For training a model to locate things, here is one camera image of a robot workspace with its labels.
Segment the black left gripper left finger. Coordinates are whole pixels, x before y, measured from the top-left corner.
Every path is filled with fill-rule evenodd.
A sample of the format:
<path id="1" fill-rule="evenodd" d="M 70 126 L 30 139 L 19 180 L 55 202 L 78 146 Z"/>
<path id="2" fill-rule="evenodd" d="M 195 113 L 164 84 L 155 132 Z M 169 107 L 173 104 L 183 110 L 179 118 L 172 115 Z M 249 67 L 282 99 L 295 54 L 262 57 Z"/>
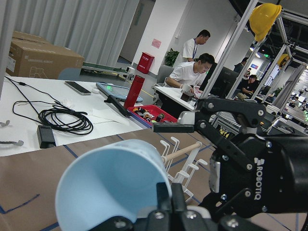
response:
<path id="1" fill-rule="evenodd" d="M 171 211 L 171 199 L 168 193 L 167 186 L 164 182 L 156 184 L 157 193 L 157 208 L 163 211 Z"/>

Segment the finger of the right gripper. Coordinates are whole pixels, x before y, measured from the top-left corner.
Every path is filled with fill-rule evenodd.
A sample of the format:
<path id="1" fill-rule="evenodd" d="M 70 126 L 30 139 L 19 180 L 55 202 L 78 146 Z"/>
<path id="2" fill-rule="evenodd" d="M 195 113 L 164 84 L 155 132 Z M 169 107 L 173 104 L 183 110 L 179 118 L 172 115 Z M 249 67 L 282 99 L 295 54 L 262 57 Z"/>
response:
<path id="1" fill-rule="evenodd" d="M 160 133 L 193 133 L 195 112 L 183 111 L 176 123 L 154 123 L 153 132 Z"/>

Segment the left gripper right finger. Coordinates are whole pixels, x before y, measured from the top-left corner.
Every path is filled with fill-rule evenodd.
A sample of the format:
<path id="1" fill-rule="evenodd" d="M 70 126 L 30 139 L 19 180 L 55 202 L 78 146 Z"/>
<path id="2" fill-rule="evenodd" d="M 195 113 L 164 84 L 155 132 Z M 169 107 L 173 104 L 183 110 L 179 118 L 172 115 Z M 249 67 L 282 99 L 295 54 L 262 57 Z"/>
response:
<path id="1" fill-rule="evenodd" d="M 174 212 L 183 212 L 187 210 L 185 197 L 180 183 L 172 183 L 172 206 Z"/>

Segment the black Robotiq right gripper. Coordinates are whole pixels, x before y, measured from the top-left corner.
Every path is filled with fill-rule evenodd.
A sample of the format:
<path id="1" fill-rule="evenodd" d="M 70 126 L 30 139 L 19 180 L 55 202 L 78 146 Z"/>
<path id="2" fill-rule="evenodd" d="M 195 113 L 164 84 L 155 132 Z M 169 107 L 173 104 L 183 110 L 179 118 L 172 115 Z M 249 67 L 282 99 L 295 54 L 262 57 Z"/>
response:
<path id="1" fill-rule="evenodd" d="M 220 111 L 232 113 L 243 128 L 232 139 L 209 123 Z M 261 104 L 215 97 L 197 104 L 194 128 L 216 146 L 210 158 L 210 193 L 201 202 L 213 219 L 308 210 L 308 139 L 258 134 L 265 113 Z"/>

